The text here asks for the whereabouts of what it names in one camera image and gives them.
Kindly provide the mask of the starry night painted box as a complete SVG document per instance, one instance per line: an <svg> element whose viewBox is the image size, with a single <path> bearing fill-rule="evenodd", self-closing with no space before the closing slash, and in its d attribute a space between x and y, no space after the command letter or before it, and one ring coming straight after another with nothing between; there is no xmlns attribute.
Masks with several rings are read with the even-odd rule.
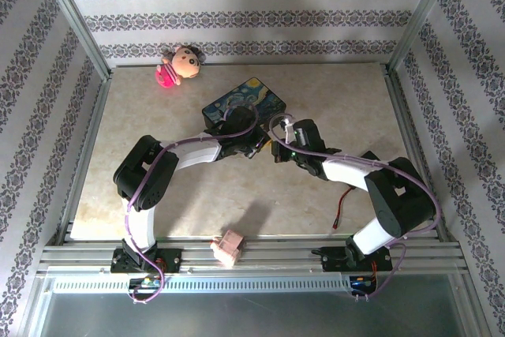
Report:
<svg viewBox="0 0 505 337"><path fill-rule="evenodd" d="M230 106L239 103L255 106L259 113L259 125L265 131L268 131L269 122L275 115L286 111L286 103L262 81L252 77L202 109L205 125L214 127L223 120Z"/></svg>

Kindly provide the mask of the pink plush doll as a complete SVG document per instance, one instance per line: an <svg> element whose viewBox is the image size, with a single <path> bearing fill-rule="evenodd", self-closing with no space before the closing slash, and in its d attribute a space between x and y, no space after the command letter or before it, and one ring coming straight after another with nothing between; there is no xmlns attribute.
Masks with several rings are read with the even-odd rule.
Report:
<svg viewBox="0 0 505 337"><path fill-rule="evenodd" d="M155 79L163 88L178 86L184 79L192 79L200 73L205 54L197 47L182 45L174 52L164 54L157 65Z"/></svg>

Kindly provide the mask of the pink plastic block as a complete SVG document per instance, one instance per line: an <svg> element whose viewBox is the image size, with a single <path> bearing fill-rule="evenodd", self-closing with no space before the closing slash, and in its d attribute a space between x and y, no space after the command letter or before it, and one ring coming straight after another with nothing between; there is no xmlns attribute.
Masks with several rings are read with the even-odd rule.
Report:
<svg viewBox="0 0 505 337"><path fill-rule="evenodd" d="M232 268L241 255L244 242L245 239L241 234L228 230L221 238L214 238L210 247L216 260L226 268Z"/></svg>

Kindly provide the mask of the grey metal bottom panel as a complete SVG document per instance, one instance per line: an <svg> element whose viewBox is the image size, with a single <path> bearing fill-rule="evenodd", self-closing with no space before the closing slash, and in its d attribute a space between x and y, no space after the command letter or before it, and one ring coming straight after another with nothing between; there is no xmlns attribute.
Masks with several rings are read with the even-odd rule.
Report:
<svg viewBox="0 0 505 337"><path fill-rule="evenodd" d="M442 299L355 302L334 294L56 294L40 337L464 337Z"/></svg>

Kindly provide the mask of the multicoloured connector cluster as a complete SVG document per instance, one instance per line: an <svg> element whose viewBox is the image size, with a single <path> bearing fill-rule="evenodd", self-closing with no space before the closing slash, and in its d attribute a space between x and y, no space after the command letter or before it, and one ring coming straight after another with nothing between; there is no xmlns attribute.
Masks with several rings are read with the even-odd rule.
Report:
<svg viewBox="0 0 505 337"><path fill-rule="evenodd" d="M161 280L158 276L146 276L144 278L135 278L129 281L130 290L156 290L161 286Z"/></svg>

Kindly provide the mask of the aluminium back rail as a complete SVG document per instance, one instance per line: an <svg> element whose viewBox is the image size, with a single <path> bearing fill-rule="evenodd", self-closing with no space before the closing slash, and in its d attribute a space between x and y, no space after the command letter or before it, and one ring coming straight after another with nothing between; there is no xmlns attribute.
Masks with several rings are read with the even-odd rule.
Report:
<svg viewBox="0 0 505 337"><path fill-rule="evenodd" d="M234 66L303 66L303 65L368 65L368 64L377 64L377 65L387 65L382 62L374 62L374 61L357 61L357 62L252 62L252 63L244 63L244 62L217 62L210 64L203 64L204 68L211 67L234 67ZM124 64L124 65L116 65L114 69L137 69L137 68L154 68L157 64Z"/></svg>

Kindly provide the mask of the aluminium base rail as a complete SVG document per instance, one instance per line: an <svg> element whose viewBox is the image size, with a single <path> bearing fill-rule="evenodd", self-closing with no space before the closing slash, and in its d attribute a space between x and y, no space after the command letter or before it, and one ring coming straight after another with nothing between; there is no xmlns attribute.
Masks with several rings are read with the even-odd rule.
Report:
<svg viewBox="0 0 505 337"><path fill-rule="evenodd" d="M469 267L457 242L442 242L435 232L404 241L406 255L399 273L409 274L467 274ZM120 243L71 241L43 249L37 275L48 273L105 274L110 271L114 250ZM312 254L320 247L343 247L344 238L307 235L296 237L249 238L243 245L239 261L227 271L214 258L210 241L203 238L165 238L158 247L181 250L180 271L194 275L262 275L320 274L321 258Z"/></svg>

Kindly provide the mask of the aluminium side rail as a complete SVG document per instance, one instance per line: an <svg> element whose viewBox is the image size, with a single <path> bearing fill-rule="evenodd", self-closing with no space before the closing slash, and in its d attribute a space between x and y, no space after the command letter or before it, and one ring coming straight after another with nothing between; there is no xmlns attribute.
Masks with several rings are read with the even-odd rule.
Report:
<svg viewBox="0 0 505 337"><path fill-rule="evenodd" d="M406 147L407 156L413 162L414 167L417 169L424 183L433 192L436 200L439 200L432 183L432 176L426 162L424 150L419 140L417 129L405 99L402 86L398 80L390 74L385 73L383 76L398 121L403 143Z"/></svg>
<svg viewBox="0 0 505 337"><path fill-rule="evenodd" d="M80 196L82 194L82 189L84 187L84 182L88 172L89 163L91 161L96 136L99 131L99 125L106 105L108 92L110 90L111 81L112 77L105 80L101 84L100 90L97 93L85 140L80 151L75 175L72 180L72 186L70 187L69 195L65 203L64 211L62 213L60 227L58 228L57 233L56 245L62 245L65 242L65 236L69 230L69 225L75 218Z"/></svg>

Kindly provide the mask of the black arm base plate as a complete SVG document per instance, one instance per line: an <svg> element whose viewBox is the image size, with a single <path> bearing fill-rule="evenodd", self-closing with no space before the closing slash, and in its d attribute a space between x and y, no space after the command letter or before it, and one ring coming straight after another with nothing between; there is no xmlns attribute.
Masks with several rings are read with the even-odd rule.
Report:
<svg viewBox="0 0 505 337"><path fill-rule="evenodd" d="M114 274L155 273L159 270L167 274L179 273L181 266L180 249L154 249L146 252L145 260L142 256L130 255L123 248L117 248L112 256L110 272Z"/></svg>
<svg viewBox="0 0 505 337"><path fill-rule="evenodd" d="M324 272L391 271L393 265L389 250L379 248L374 253L362 255L349 246L324 246L312 249L311 254L320 258Z"/></svg>

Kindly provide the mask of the aluminium frame post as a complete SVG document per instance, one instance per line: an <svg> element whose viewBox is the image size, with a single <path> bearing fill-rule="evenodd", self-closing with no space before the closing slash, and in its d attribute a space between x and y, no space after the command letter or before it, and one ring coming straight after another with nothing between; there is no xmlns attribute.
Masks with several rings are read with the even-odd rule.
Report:
<svg viewBox="0 0 505 337"><path fill-rule="evenodd" d="M430 14L432 7L435 5L436 0L420 0L412 17L407 23L406 29L403 32L400 40L398 41L390 60L386 64L387 73L390 74L396 71L402 60L407 55L409 49L412 47L414 40L417 38L418 32L421 30L425 21Z"/></svg>
<svg viewBox="0 0 505 337"><path fill-rule="evenodd" d="M97 70L103 81L108 81L111 75L111 69L103 57L99 45L93 38L84 17L82 16L74 0L57 0L58 4L69 26L75 31L80 43L82 44L87 56L91 59L93 66Z"/></svg>

